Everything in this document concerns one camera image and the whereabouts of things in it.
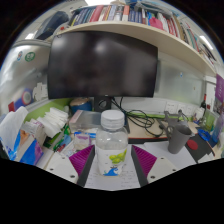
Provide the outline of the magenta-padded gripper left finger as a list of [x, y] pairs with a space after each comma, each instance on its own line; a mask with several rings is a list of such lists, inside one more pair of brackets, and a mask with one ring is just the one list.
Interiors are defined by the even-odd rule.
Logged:
[[78, 186], [84, 187], [95, 157], [95, 146], [91, 145], [70, 157], [55, 153], [46, 170]]

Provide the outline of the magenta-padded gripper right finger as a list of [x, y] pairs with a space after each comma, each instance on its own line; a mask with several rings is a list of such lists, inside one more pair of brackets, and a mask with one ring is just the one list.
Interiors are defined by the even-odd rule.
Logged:
[[177, 171], [167, 158], [156, 157], [135, 145], [131, 146], [131, 157], [141, 187]]

